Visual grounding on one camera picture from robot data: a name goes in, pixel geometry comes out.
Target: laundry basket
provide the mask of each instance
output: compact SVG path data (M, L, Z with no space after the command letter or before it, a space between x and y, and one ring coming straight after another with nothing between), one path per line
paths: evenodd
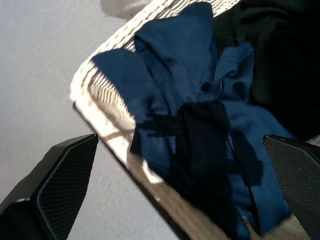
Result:
M214 15L218 15L239 0L207 0ZM131 177L153 198L159 209L193 240L226 240L226 234L200 210L186 200L148 169L143 159L128 151L135 129L135 120L115 87L98 70L91 58L101 52L126 48L134 51L133 36L146 22L176 16L186 6L199 0L153 0L112 37L103 43L78 69L71 83L75 108L95 129L100 138L127 169ZM300 223L292 216L281 226L264 236L253 233L253 239L309 239Z

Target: dark blue fabric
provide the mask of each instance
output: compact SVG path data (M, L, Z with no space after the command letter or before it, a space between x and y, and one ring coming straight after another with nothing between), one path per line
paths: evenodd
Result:
M263 145L265 134L293 137L266 109L251 104L254 50L218 56L211 5L146 23L136 52L93 57L115 85L136 130L131 150L232 239L250 239L242 220L264 234L289 209Z

